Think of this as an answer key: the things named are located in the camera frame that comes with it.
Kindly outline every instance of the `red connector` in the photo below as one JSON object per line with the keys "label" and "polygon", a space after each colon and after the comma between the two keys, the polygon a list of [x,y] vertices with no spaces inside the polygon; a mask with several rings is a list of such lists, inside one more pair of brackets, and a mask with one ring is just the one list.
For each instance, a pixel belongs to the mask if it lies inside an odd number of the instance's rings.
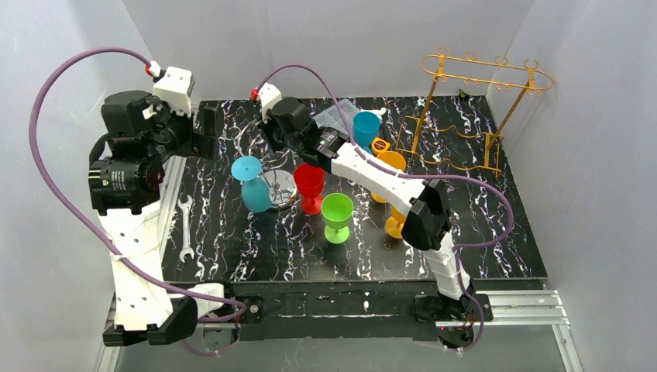
{"label": "red connector", "polygon": [[258,100],[258,88],[254,88],[251,91],[251,101],[257,101]]}

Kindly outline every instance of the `white wall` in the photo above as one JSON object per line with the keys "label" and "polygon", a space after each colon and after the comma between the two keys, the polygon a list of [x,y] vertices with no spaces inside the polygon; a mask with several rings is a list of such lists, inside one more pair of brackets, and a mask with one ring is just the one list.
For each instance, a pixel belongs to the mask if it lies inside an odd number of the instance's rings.
{"label": "white wall", "polygon": [[[525,98],[505,149],[586,370],[654,370],[657,4],[536,0],[508,57],[556,88]],[[488,95],[500,122],[515,96]]]}
{"label": "white wall", "polygon": [[[481,60],[504,55],[533,0],[123,0],[160,64],[190,69],[195,99],[247,98],[282,64],[315,68],[337,95],[426,95],[432,76],[420,60],[438,47]],[[430,64],[437,67],[437,60]],[[448,65],[491,78],[494,68]],[[308,73],[274,79],[286,95],[325,97]],[[486,86],[440,84],[484,95]]]}
{"label": "white wall", "polygon": [[[113,292],[108,252],[41,181],[28,118],[41,84],[68,57],[106,45],[148,50],[120,0],[1,3],[0,370],[94,370]],[[62,76],[40,116],[50,174],[95,221],[87,169],[104,132],[100,104],[134,88],[150,89],[139,61],[92,57]]]}

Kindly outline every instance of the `black marbled table surface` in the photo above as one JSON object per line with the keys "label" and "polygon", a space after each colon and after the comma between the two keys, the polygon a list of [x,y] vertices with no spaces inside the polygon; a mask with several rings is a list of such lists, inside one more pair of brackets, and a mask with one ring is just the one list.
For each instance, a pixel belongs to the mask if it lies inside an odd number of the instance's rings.
{"label": "black marbled table surface", "polygon": [[[384,123],[393,139],[397,138],[405,115],[419,115],[424,98],[351,98],[361,109],[385,107]],[[306,103],[312,115],[331,106],[330,99],[310,99]],[[351,181],[326,174],[323,195],[342,192],[354,201],[349,239],[339,245],[328,243],[323,234],[321,215],[305,215],[300,202],[282,212],[250,213],[240,196],[240,183],[230,174],[232,162],[239,157],[234,140],[240,129],[253,121],[258,110],[249,101],[202,102],[218,108],[218,156],[208,161],[187,160],[180,195],[190,195],[191,246],[196,250],[193,262],[182,264],[178,254],[182,246],[181,210],[176,209],[170,238],[163,258],[167,281],[404,281],[432,280],[420,251],[401,240],[391,239],[384,230],[390,205],[372,200],[368,190]],[[495,123],[484,97],[435,97],[429,116],[432,125],[447,128],[456,125],[462,133],[475,134],[495,130]],[[410,149],[414,122],[402,130],[403,148]],[[262,157],[267,143],[257,129],[246,131],[239,144],[243,152]],[[426,159],[449,157],[454,164],[483,163],[483,137],[463,139],[453,131],[437,133],[424,129],[418,152]],[[515,227],[500,244],[462,252],[463,266],[474,279],[545,278],[547,273],[531,232],[525,210],[515,186],[507,159],[500,155],[503,174],[496,179],[489,170],[456,170],[448,164],[423,164],[407,157],[408,173],[460,174],[486,181],[503,191],[514,209]],[[294,171],[299,158],[286,156],[282,169]],[[504,230],[504,207],[485,189],[466,182],[448,182],[449,202],[455,243],[479,243],[493,239]]]}

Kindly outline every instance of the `cup base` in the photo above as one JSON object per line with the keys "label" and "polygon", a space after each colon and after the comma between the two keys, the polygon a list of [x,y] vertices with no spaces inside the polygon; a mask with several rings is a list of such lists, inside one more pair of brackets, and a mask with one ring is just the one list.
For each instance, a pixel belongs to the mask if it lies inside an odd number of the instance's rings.
{"label": "cup base", "polygon": [[324,197],[321,195],[315,198],[303,198],[301,199],[301,209],[307,215],[318,215],[322,213],[322,200]]}
{"label": "cup base", "polygon": [[390,217],[386,221],[386,233],[391,237],[395,239],[401,239],[401,229],[404,228],[403,223],[399,223],[396,219],[393,217]]}
{"label": "cup base", "polygon": [[343,227],[341,229],[333,229],[328,226],[324,228],[324,236],[329,243],[341,244],[344,243],[349,238],[349,227]]}

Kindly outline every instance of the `red cup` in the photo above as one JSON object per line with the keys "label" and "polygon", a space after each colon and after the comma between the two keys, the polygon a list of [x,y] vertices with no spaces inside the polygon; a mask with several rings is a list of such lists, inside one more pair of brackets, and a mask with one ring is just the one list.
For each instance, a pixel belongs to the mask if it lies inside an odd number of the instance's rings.
{"label": "red cup", "polygon": [[301,209],[309,215],[322,212],[322,189],[324,189],[324,170],[310,164],[302,164],[294,171],[294,183],[297,184],[301,199]]}

